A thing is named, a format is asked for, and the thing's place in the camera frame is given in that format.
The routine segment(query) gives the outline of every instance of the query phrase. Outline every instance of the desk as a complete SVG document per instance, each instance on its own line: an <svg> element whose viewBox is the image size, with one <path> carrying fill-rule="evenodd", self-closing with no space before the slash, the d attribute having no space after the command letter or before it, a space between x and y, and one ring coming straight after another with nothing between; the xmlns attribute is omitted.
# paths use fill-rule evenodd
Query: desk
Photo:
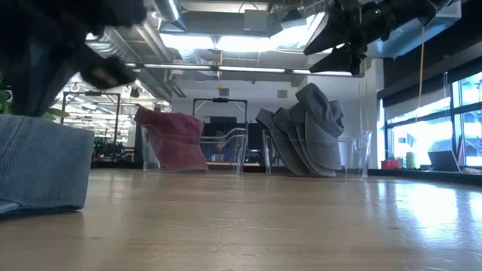
<svg viewBox="0 0 482 271"><path fill-rule="evenodd" d="M0 221L0 270L480 270L470 186L95 169L82 212Z"/></svg>

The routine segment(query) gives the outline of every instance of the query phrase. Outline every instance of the clear plastic bin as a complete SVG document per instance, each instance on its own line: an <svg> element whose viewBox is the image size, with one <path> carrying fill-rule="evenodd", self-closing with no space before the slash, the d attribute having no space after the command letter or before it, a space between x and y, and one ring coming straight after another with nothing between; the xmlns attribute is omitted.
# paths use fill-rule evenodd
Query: clear plastic bin
<svg viewBox="0 0 482 271"><path fill-rule="evenodd" d="M279 156L270 133L271 131L263 131L266 174L295 175L285 166L284 162ZM293 145L293 142L285 135L278 135L277 138L286 140L286 144ZM334 170L334 177L367 178L371 151L371 132L360 132L355 138L341 138L334 140L338 144L341 163L341 169ZM300 141L295 143L306 144L306 142ZM315 173L310 173L307 175L319 176Z"/></svg>
<svg viewBox="0 0 482 271"><path fill-rule="evenodd" d="M144 171L243 173L248 131L232 129L222 137L167 135L142 127Z"/></svg>

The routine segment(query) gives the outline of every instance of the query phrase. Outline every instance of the red towel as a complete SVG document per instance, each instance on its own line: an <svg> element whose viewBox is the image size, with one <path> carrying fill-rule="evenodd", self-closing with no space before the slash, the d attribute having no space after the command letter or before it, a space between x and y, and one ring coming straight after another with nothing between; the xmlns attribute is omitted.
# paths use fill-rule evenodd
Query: red towel
<svg viewBox="0 0 482 271"><path fill-rule="evenodd" d="M163 169L207 171L200 140L203 122L183 113L139 107L134 120L149 131L149 141Z"/></svg>

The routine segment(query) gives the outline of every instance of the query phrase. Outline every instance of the folded gray cloth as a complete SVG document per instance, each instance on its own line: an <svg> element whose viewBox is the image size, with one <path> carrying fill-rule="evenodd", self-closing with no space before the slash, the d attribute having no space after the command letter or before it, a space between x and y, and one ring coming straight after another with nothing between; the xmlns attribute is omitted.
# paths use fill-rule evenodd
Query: folded gray cloth
<svg viewBox="0 0 482 271"><path fill-rule="evenodd" d="M307 143L304 137L298 137L297 134L297 127L295 122L291 119L290 111L288 109L280 108L274 118L273 123L275 126L288 135L289 140L294 146L299 158L303 161L304 165L314 174L326 176L326 177L333 177L335 176L335 172L333 169L326 169L318 164L314 163L313 161L308 160L307 154Z"/></svg>
<svg viewBox="0 0 482 271"><path fill-rule="evenodd" d="M82 209L92 131L0 115L0 214Z"/></svg>
<svg viewBox="0 0 482 271"><path fill-rule="evenodd" d="M274 116L275 114L273 112L261 109L256 117L256 121L263 129L270 131L275 148L278 151L281 160L288 167L288 169L298 175L309 174L310 171L301 160L289 137L283 134L283 132L280 131L273 123Z"/></svg>
<svg viewBox="0 0 482 271"><path fill-rule="evenodd" d="M310 170L317 175L322 175L326 177L334 177L335 171L333 169L328 169L320 166L308 153L307 140L305 139L305 116L307 111L304 107L297 103L288 110L291 122L294 125L294 131L296 132L294 137L300 142L301 151L305 157L305 163L308 165Z"/></svg>
<svg viewBox="0 0 482 271"><path fill-rule="evenodd" d="M341 169L337 139L344 131L343 107L340 102L329 102L315 85L308 84L296 93L305 110L305 140L308 157L329 169Z"/></svg>

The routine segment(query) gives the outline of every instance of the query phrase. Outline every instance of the laptop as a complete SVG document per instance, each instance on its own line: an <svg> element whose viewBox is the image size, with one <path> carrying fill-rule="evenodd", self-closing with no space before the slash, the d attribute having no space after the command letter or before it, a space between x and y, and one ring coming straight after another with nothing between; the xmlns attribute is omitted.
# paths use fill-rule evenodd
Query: laptop
<svg viewBox="0 0 482 271"><path fill-rule="evenodd" d="M459 164L452 151L429 152L432 170L442 172L460 172Z"/></svg>

